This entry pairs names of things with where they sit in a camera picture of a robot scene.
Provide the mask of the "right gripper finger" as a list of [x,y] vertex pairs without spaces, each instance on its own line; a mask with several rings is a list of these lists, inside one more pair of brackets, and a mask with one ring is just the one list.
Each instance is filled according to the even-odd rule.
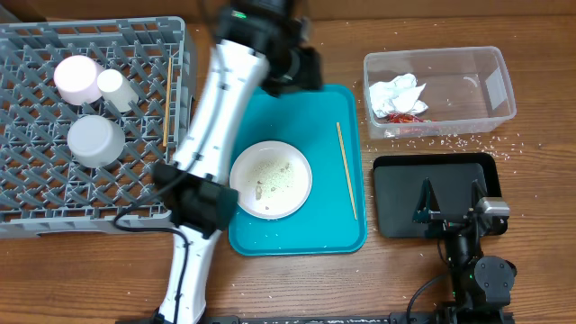
[[440,208],[432,184],[428,178],[425,178],[422,183],[420,197],[414,215],[434,216],[439,213]]
[[478,179],[472,181],[471,207],[475,208],[478,202],[486,197],[486,191]]

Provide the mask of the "red snack wrapper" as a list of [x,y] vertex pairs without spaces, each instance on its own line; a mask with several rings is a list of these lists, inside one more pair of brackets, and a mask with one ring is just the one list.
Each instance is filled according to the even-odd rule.
[[387,128],[384,134],[387,137],[410,137],[424,136],[426,133],[436,131],[436,126],[431,120],[426,120],[417,115],[393,112],[385,117]]

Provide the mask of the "white napkin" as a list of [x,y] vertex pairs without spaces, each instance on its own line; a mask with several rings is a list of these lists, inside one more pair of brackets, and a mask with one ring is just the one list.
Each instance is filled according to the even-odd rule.
[[413,74],[396,76],[393,80],[377,82],[369,87],[369,97],[373,113],[385,118],[393,113],[419,115],[428,105],[419,99],[426,84],[417,85]]

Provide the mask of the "large white plate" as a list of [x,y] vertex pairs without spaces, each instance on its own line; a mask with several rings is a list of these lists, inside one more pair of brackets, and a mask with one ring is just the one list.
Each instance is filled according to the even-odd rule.
[[279,220],[297,212],[307,201],[312,183],[306,157],[294,146],[275,140],[245,149],[229,175],[240,208],[264,220]]

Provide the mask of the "white plastic cup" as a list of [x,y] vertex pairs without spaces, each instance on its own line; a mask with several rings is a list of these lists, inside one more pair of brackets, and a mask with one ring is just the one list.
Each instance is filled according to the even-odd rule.
[[120,113],[130,111],[130,102],[136,104],[139,100],[129,80],[116,69],[106,69],[100,73],[96,83],[102,97],[111,102]]

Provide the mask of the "grey bowl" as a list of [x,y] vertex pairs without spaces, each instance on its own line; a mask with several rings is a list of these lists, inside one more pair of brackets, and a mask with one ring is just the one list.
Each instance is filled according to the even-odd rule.
[[123,129],[100,115],[78,119],[67,133],[67,145],[77,162],[84,167],[109,166],[122,154],[124,144]]

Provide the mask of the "small pink bowl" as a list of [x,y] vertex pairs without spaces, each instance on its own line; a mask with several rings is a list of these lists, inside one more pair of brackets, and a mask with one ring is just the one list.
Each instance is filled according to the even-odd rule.
[[104,67],[93,59],[75,55],[65,58],[54,70],[54,82],[61,98],[73,105],[91,104],[102,95],[97,85]]

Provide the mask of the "wooden chopstick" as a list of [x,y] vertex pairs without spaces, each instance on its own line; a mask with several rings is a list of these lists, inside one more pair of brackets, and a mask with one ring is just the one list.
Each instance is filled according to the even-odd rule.
[[341,156],[342,156],[342,160],[343,160],[343,166],[344,166],[345,175],[346,175],[346,184],[347,184],[349,198],[350,198],[350,202],[351,202],[351,208],[353,211],[355,221],[357,221],[356,201],[355,201],[355,197],[354,197],[354,191],[352,188],[352,182],[351,182],[351,177],[350,177],[348,163],[347,163],[346,148],[345,148],[345,144],[343,141],[343,135],[342,135],[341,125],[340,125],[339,121],[336,122],[336,127],[337,127],[339,146],[340,146],[340,150],[341,150]]
[[163,141],[164,148],[168,146],[168,135],[170,129],[170,101],[171,101],[171,87],[172,87],[172,72],[173,71],[173,58],[169,56],[167,64],[167,78],[166,78],[166,101],[165,101],[165,116],[163,122]]

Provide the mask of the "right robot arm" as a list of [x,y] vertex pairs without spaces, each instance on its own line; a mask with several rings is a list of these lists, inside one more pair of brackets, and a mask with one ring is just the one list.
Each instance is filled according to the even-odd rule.
[[[502,235],[508,229],[509,206],[500,197],[490,197],[481,184],[472,182],[471,206],[467,212],[450,214],[440,210],[429,179],[423,181],[412,220],[427,225],[425,237],[445,244],[440,251],[447,272],[414,293],[405,311],[408,323],[514,324],[511,290],[518,270],[498,256],[486,256],[481,238]],[[444,302],[421,318],[411,313],[416,299],[431,285],[449,278],[454,299]]]

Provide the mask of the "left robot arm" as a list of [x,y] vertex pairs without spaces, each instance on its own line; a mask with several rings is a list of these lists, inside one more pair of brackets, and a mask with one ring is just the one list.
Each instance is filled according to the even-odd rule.
[[209,74],[192,123],[170,165],[152,179],[170,211],[174,254],[156,323],[198,323],[206,310],[212,255],[239,198],[229,188],[230,157],[252,94],[316,91],[320,55],[306,46],[309,23],[292,0],[237,0],[211,30]]

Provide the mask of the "grey dishwasher rack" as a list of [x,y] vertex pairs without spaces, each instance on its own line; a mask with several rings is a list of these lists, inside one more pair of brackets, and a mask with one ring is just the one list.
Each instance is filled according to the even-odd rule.
[[[139,96],[128,112],[105,100],[66,103],[53,76],[74,55],[122,72]],[[168,146],[163,122],[173,58]],[[119,210],[153,191],[152,167],[173,159],[196,97],[197,56],[177,16],[1,27],[1,235],[34,238],[67,231],[113,232]],[[71,125],[100,115],[124,131],[121,157],[80,165],[67,144]]]

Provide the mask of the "black plastic tray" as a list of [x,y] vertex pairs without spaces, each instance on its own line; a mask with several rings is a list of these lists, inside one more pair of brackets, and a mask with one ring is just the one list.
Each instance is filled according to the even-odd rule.
[[373,162],[374,199],[386,238],[423,238],[426,224],[412,220],[423,181],[429,179],[441,212],[464,214],[472,206],[472,182],[500,197],[496,163],[486,153],[382,156]]

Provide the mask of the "teal plastic tray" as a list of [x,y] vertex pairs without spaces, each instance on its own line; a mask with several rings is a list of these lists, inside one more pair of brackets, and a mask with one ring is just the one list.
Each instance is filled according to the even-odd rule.
[[[357,220],[349,198],[338,141],[340,122]],[[367,237],[362,156],[356,99],[342,85],[318,92],[272,97],[252,95],[232,150],[236,159],[248,147],[278,140],[308,160],[313,183],[305,204],[280,220],[263,220],[238,209],[229,225],[229,243],[247,257],[337,254],[357,251]]]

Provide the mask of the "clear plastic bin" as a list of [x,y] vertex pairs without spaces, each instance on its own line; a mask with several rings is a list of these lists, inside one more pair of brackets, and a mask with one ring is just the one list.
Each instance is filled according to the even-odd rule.
[[[427,105],[413,122],[384,116],[381,83],[413,76]],[[496,47],[414,49],[364,58],[364,98],[369,136],[399,139],[490,132],[517,114],[502,53]]]

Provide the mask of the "rice and food scraps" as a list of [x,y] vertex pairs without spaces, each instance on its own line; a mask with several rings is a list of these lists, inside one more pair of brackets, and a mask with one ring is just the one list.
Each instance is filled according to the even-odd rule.
[[292,208],[293,169],[287,159],[265,159],[253,166],[248,182],[255,192],[256,204],[270,212]]

